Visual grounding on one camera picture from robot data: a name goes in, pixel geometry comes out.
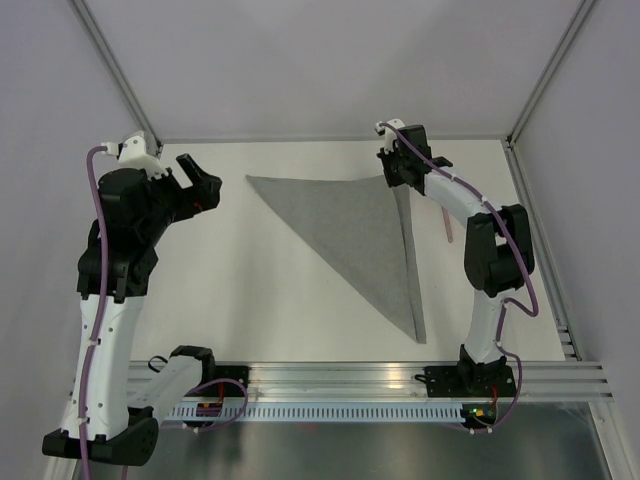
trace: gray floor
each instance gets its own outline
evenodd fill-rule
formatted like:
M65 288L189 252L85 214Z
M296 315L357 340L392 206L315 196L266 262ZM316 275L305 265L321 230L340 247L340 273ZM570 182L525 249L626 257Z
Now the gray floor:
M93 478L120 467L93 465ZM161 433L129 479L610 479L588 408L521 405L491 436L427 424L248 423Z

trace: purple cable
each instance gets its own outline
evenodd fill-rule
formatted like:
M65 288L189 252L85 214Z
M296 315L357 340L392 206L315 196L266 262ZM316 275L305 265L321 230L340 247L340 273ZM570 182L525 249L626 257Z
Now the purple cable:
M538 313L540 311L540 308L538 306L538 298L536 297L536 292L533 288L533 284L531 283L531 278L529 277L527 266L525 265L524 259L522 258L522 255L518 250L518 246L516 245L516 242L513 240L513 237L509 233L509 230L507 229L507 225L504 223L504 220L502 220L502 217L500 217L500 214L497 212L497 210L493 207L493 205L491 205L491 203L489 203L489 201L482 195L482 193L478 191L477 188L475 188L473 185L466 182L465 180L461 179L460 177L453 176L446 170L438 167L430 159L425 157L415 146L413 146L411 142L409 142L409 140L407 140L407 138L393 125L390 125L388 123L382 123L381 125L385 128L388 128L393 133L395 133L396 137L398 137L398 139L402 143L404 143L407 146L407 148L409 148L409 150L411 150L420 160L426 163L432 170L435 170L438 174L442 175L443 177L451 181L454 181L459 185L462 185L473 196L475 196L478 200L480 200L480 202L482 202L482 205L484 205L486 209L489 210L491 215L493 215L493 218L495 218L496 223L498 224L498 228L500 228L500 232L502 233L502 236L505 238L507 245L509 245L509 248L513 252L513 256L516 259L516 263L518 264L518 268L520 269L520 273L522 274L522 278L524 279L524 283L527 287L529 298L531 299L531 309L527 308L522 302L520 302L519 300L513 297L505 298L502 301L502 308L500 310L500 317L498 319L498 328L496 329L496 344L497 344L498 350L503 355L513 358L516 361L516 364L518 367L518 383L516 386L516 394L513 396L513 400L511 401L511 404L507 408L507 411L491 427L492 429L496 428L499 425L501 425L511 415L514 407L516 406L516 403L518 402L518 399L520 398L520 392L522 390L522 360L515 353L509 352L504 348L502 348L502 345L500 343L502 338L502 329L504 328L504 321L507 314L506 305L509 303L513 303L516 307L518 307L520 310L522 310L524 313L526 313L530 317L538 316ZM481 429L474 430L474 433L488 433L488 432L489 432L488 428L481 428Z
M100 255L101 255L101 270L100 270L100 297L98 299L98 311L96 312L96 319L93 323L93 329L89 336L90 342L97 342L98 335L100 334L100 327L104 318L104 310L107 301L107 276L109 274L109 244L107 240L107 226L104 220L104 213L102 212L102 205L100 204L100 194L98 193L98 185L96 182L96 175L93 170L93 157L98 152L105 152L107 147L93 147L87 153L87 173L89 176L89 188L91 189L91 196L93 197L93 204L96 208L96 215L98 217L98 226L100 227ZM91 362L93 361L93 354L95 351L95 345L89 345L87 347L87 353L82 362L82 373L80 375L80 391L78 392L78 418L84 419L85 412L87 411L87 388L89 381L89 372L91 371ZM80 433L80 459L82 462L82 470L84 472L84 478L86 480L91 479L91 472L89 471L89 451L87 447L88 430L86 422L83 422L79 426Z
M244 395L244 403L242 404L242 408L240 408L240 411L231 419L227 420L226 422L222 422L221 424L216 424L216 425L211 425L209 427L202 427L198 429L198 432L211 432L214 430L220 430L221 428L224 428L228 425L231 425L232 423L234 423L236 420L238 420L242 415L244 415L247 411L247 405L249 405L249 392L247 392L247 388L241 384L239 381L234 380L233 378L218 378L216 380L211 380L210 382L206 382L203 383L202 385L198 385L196 388L190 390L188 394L192 394L192 393L198 393L200 390L203 390L207 387L210 387L212 385L217 385L219 383L229 383L231 385L235 385L236 387L238 387L240 389L240 391L242 391L242 394ZM167 426L163 426L163 429L173 429L173 430L177 430L183 429L182 425L167 425Z

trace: purple cable sleeve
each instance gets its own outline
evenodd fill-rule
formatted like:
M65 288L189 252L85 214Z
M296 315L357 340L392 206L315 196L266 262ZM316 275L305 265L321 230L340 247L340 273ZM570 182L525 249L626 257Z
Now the purple cable sleeve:
M104 213L102 211L102 205L100 204L100 194L98 193L98 185L96 182L96 175L93 169L93 157L98 152L105 152L107 147L93 147L87 153L87 174L89 176L89 188L91 189L91 196L93 197L93 204L96 208L96 215L98 217L98 226L100 227L100 254L101 254L101 270L100 270L100 297L98 299L98 311L96 312L96 319L93 323L93 329L89 340L95 342L98 340L100 334L100 326L104 318L104 310L107 301L107 275L109 267L109 245L107 240L107 227L104 220ZM95 345L89 345L87 347L87 353L82 362L82 373L80 375L80 391L78 392L78 418L84 419L85 412L87 411L87 388L89 381L89 372L91 372L91 362L93 361L93 354L95 352ZM88 429L86 422L83 422L79 426L80 432L80 459L82 462L82 471L86 480L91 479L91 472L89 471L89 451L87 447Z
M229 383L231 385L235 385L236 387L238 387L241 391L242 394L244 395L244 403L242 404L242 408L240 408L240 411L231 419L227 420L226 422L222 422L221 424L216 424L216 425L211 425L209 427L202 427L198 429L198 432L211 432L214 430L220 430L221 428L224 428L226 426L231 425L232 423L234 423L236 420L238 420L242 415L244 415L247 411L247 406L249 405L249 392L247 392L246 387L241 384L239 381L234 380L233 378L217 378L216 380L211 380L210 382L206 382L203 383L202 385L198 385L196 388L190 390L188 392L188 394L191 393L198 393L200 390L203 390L207 387L210 387L212 385L217 385L219 383ZM167 426L163 426L163 429L180 429L182 430L183 427L182 425L167 425Z
M511 413L513 412L513 409L516 406L516 403L518 402L518 399L520 398L520 392L522 391L522 374L523 374L522 360L515 353L509 352L509 351L505 350L504 348L502 348L502 346L500 344L500 341L501 341L500 339L502 338L502 329L504 328L504 321L505 321L506 314L507 314L506 305L509 304L509 303L513 303L516 307L518 307L520 310L522 310L524 313L526 313L530 317L538 316L538 313L540 311L540 308L539 308L539 305L538 305L538 298L536 296L535 289L533 288L533 284L531 283L531 278L529 276L529 272L527 271L527 267L526 267L526 265L524 263L524 259L522 258L522 255L520 254L520 251L518 250L518 246L516 245L516 242L513 240L513 237L509 233L509 230L507 229L507 226L504 223L504 220L502 220L502 217L500 217L500 214L498 214L497 210L493 207L493 205L491 205L491 203L489 203L488 200L485 199L485 197L482 195L482 193L480 193L480 191L478 191L477 188L475 188L473 185L471 185L470 183L466 182L465 180L459 178L458 176L454 177L449 172L447 172L447 171L443 170L442 168L438 167L430 159L425 157L415 146L413 146L411 144L411 142L409 142L409 140L407 140L406 137L404 135L402 135L402 133L400 133L400 131L397 128L395 128L394 126L392 126L392 125L390 125L388 123L382 123L382 126L385 127L385 128L390 129L393 133L395 133L396 136L398 137L398 139L400 141L402 141L402 143L404 143L407 146L407 148L409 148L409 150L411 150L420 160L422 160L424 163L426 163L431 169L435 170L438 174L442 175L443 177L445 177L445 178L447 178L449 180L452 180L452 181L458 183L459 185L461 185L462 187L466 188L469 192L471 192L471 194L473 194L478 200L480 200L480 202L482 202L482 204L487 208L487 210L489 210L491 215L493 215L493 218L495 218L496 223L498 224L498 228L500 228L500 232L502 233L503 237L505 238L505 240L507 242L507 245L509 245L509 248L513 252L513 256L516 259L516 263L518 264L518 268L520 269L520 273L522 274L522 278L524 279L524 283L526 285L527 292L529 294L529 298L531 299L531 309L527 308L522 302L520 302L519 300L517 300L517 299L515 299L513 297L505 298L503 300L502 308L500 310L500 317L498 319L498 327L496 329L496 344L497 344L498 350L503 355L506 355L507 357L513 358L516 361L516 364L517 364L517 367L518 367L518 382L517 382L517 385L516 385L516 394L514 395L513 400L509 404L509 407L507 408L507 411L491 427L492 429L496 428L499 425L501 425L511 415ZM488 432L489 432L488 428L474 429L474 433L488 433Z

